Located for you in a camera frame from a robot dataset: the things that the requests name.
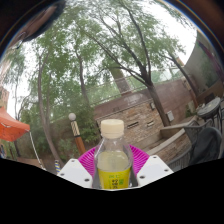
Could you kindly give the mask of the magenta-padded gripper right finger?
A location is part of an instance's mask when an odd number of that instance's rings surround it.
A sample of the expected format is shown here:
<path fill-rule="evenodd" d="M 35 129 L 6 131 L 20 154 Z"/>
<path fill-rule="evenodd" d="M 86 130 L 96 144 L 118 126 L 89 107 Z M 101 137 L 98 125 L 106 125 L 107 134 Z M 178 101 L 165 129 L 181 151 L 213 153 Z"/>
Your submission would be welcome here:
<path fill-rule="evenodd" d="M 132 188 L 143 187 L 173 173 L 158 155 L 148 155 L 135 146 L 130 148 L 133 153 L 130 179 Z"/>

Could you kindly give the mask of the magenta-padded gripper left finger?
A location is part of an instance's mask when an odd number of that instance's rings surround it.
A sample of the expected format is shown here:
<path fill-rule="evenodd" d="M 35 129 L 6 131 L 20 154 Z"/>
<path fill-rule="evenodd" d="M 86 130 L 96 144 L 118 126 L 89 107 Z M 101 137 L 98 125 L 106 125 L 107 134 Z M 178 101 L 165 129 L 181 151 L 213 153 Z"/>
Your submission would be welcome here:
<path fill-rule="evenodd" d="M 92 148 L 78 159 L 70 159 L 58 173 L 58 176 L 78 186 L 91 188 L 95 169 L 94 151 L 95 149 Z"/>

